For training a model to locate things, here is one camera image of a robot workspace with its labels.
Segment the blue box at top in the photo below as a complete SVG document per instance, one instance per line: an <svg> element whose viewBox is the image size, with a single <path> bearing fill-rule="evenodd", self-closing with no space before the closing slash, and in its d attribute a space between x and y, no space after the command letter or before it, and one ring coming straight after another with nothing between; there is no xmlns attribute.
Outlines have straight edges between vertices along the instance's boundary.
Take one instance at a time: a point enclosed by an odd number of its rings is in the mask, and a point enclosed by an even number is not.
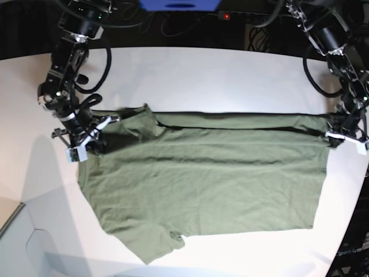
<svg viewBox="0 0 369 277"><path fill-rule="evenodd" d="M141 0L142 7L150 12L158 11L214 11L220 0Z"/></svg>

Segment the grey panel at corner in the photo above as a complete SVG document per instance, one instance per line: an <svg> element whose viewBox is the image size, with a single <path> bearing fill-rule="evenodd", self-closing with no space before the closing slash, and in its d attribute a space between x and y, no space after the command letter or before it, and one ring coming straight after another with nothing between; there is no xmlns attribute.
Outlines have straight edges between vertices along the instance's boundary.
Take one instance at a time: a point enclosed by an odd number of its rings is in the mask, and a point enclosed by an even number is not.
<svg viewBox="0 0 369 277"><path fill-rule="evenodd" d="M27 208L21 203L1 228L1 276L54 276Z"/></svg>

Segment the black power strip red light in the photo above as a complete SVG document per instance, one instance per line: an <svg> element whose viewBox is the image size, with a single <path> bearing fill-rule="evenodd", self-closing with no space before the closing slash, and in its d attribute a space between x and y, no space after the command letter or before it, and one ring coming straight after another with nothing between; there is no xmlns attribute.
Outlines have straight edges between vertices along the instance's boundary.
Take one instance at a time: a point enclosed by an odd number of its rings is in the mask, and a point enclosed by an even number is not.
<svg viewBox="0 0 369 277"><path fill-rule="evenodd" d="M231 21L246 24L262 24L270 17L266 13L251 13L251 12L235 12L221 10L216 13L221 21Z"/></svg>

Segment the green t-shirt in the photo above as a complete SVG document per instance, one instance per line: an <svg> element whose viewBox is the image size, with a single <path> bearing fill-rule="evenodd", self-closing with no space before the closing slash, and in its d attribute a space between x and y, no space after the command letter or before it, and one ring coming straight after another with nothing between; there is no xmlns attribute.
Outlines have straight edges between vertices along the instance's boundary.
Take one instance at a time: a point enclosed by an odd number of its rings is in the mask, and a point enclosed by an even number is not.
<svg viewBox="0 0 369 277"><path fill-rule="evenodd" d="M310 229L330 141L328 115L154 113L108 125L79 164L102 229L145 264L184 237Z"/></svg>

